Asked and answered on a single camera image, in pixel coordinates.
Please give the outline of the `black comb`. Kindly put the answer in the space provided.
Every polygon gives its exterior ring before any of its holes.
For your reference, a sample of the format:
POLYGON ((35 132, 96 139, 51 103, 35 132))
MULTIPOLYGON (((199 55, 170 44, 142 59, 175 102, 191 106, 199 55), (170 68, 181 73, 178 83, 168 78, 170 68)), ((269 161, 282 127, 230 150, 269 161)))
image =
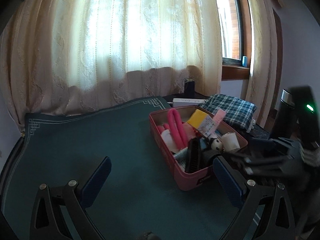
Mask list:
POLYGON ((188 153, 185 158, 185 173, 195 173, 207 167, 207 161, 201 150, 201 139, 194 138, 189 141, 188 153))

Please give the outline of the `white tape roll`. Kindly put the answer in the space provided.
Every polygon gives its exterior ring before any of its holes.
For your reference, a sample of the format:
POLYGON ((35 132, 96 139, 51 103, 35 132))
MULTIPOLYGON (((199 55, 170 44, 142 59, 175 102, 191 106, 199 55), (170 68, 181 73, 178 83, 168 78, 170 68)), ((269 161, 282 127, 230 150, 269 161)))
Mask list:
POLYGON ((236 153, 240 150, 236 133, 226 133, 221 137, 225 152, 236 153))

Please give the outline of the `black thermos flask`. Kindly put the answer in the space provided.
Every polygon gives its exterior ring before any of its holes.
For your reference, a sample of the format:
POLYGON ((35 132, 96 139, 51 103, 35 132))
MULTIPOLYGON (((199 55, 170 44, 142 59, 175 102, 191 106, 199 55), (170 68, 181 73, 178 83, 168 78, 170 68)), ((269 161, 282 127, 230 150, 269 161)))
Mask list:
POLYGON ((292 95, 293 87, 283 89, 270 139, 298 137, 298 115, 292 95))

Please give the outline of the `panda figurine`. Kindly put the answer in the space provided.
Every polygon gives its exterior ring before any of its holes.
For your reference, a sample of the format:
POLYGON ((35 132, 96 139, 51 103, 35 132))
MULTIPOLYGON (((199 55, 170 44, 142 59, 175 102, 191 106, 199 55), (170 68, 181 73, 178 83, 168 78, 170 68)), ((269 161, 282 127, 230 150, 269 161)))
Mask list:
POLYGON ((212 150, 222 152, 224 149, 223 142, 219 138, 210 138, 209 145, 212 150))

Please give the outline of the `dark green table mat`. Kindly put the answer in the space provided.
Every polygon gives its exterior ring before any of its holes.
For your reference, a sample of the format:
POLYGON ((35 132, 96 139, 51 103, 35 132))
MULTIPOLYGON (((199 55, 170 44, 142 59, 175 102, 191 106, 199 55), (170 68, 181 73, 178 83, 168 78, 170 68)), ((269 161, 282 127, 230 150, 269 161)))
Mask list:
POLYGON ((109 157, 112 170, 87 209, 106 239, 219 239, 236 215, 219 182, 207 178, 181 191, 150 132, 151 112, 164 98, 140 98, 89 115, 27 117, 23 148, 12 164, 2 212, 19 239, 29 238, 39 186, 85 182, 109 157))

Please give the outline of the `plaid folded cloth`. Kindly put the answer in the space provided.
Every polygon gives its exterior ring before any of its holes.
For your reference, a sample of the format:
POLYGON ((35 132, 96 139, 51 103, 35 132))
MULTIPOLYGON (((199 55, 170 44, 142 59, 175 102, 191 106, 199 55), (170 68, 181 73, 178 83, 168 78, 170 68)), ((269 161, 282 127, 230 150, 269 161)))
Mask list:
POLYGON ((212 114, 216 114, 220 109, 225 111, 224 122, 242 131, 251 127, 253 114, 257 109, 251 102, 224 94, 210 96, 200 107, 212 114))

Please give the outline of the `blue glitter tube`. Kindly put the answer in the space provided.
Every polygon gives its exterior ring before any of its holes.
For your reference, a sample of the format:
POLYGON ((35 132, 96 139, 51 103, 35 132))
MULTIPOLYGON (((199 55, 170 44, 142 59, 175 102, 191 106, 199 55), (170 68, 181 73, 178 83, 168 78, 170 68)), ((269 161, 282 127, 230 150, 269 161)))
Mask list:
POLYGON ((173 157, 175 158, 176 161, 181 162, 181 161, 184 161, 184 159, 187 156, 187 153, 188 153, 188 148, 186 147, 180 150, 179 152, 175 153, 173 157))

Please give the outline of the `thin pink hair roller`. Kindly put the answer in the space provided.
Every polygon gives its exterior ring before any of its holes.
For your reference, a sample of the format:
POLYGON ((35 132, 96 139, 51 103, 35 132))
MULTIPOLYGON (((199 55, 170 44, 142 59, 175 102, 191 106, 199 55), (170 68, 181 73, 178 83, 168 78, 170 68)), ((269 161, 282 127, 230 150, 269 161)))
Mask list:
POLYGON ((214 127, 218 128, 219 124, 223 121, 226 116, 226 112, 222 109, 219 109, 217 113, 213 116, 214 127))

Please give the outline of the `red tin storage box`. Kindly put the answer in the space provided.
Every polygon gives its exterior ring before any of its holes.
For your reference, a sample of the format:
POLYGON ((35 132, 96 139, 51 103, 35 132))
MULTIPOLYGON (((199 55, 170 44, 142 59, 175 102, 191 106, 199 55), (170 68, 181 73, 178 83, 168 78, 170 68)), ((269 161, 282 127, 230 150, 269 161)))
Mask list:
POLYGON ((180 190, 192 190, 209 178, 214 158, 246 148, 247 140, 224 117, 223 110, 212 114, 199 106, 149 115, 151 133, 180 190))

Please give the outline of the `yellow white small carton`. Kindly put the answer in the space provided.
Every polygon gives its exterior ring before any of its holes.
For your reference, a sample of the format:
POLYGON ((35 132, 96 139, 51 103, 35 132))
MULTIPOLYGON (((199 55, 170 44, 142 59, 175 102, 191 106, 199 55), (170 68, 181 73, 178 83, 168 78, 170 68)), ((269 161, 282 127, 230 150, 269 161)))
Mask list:
POLYGON ((187 123, 207 138, 215 133, 219 125, 217 120, 199 109, 195 110, 187 123))

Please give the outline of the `pink thread spool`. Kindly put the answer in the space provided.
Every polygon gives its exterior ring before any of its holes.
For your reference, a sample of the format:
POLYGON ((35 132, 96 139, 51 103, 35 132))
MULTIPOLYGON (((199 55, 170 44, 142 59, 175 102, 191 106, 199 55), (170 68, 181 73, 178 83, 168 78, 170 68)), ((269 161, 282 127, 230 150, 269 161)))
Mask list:
POLYGON ((196 137, 196 131, 190 124, 188 124, 187 122, 184 122, 182 126, 188 141, 196 137))

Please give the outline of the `pink foam curler loop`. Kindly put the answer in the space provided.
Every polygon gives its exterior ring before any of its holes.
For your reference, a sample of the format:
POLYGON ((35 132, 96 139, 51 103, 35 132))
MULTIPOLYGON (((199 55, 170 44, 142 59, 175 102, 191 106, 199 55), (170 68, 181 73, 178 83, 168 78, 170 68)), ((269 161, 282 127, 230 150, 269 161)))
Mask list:
POLYGON ((172 108, 168 111, 167 120, 171 136, 179 150, 188 147, 188 137, 183 127, 181 116, 177 109, 172 108))

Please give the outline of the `blue bottle on sill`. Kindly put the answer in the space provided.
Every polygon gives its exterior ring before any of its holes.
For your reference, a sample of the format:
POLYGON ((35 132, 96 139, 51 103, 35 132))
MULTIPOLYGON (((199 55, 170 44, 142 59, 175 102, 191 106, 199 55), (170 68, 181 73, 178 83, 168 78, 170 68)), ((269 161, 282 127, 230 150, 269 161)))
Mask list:
POLYGON ((242 66, 247 67, 247 56, 242 57, 242 66))

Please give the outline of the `white power strip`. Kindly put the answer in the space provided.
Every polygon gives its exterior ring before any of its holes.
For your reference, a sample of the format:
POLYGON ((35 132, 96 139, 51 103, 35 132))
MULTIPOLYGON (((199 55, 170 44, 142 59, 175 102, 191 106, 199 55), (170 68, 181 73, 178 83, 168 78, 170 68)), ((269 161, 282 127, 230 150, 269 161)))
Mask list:
POLYGON ((182 106, 198 106, 204 104, 206 99, 183 99, 183 98, 174 98, 172 100, 173 107, 182 107, 182 106))

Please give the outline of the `dark thread cone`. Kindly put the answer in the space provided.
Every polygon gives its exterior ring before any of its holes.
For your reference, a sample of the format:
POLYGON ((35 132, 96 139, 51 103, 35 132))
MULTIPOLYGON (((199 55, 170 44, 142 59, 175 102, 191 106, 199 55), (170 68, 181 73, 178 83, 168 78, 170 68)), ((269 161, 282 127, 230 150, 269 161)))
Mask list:
POLYGON ((195 81, 191 78, 184 81, 184 97, 193 99, 195 96, 195 81))

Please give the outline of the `beige lace curtain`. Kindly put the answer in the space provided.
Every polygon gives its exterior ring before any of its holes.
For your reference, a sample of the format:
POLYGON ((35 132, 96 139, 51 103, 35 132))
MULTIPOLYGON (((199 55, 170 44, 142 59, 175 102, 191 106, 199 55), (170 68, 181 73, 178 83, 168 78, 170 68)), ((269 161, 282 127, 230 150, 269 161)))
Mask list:
POLYGON ((247 55, 246 100, 263 125, 276 81, 270 0, 11 0, 1 15, 1 90, 27 113, 76 115, 183 90, 220 92, 222 64, 247 55))

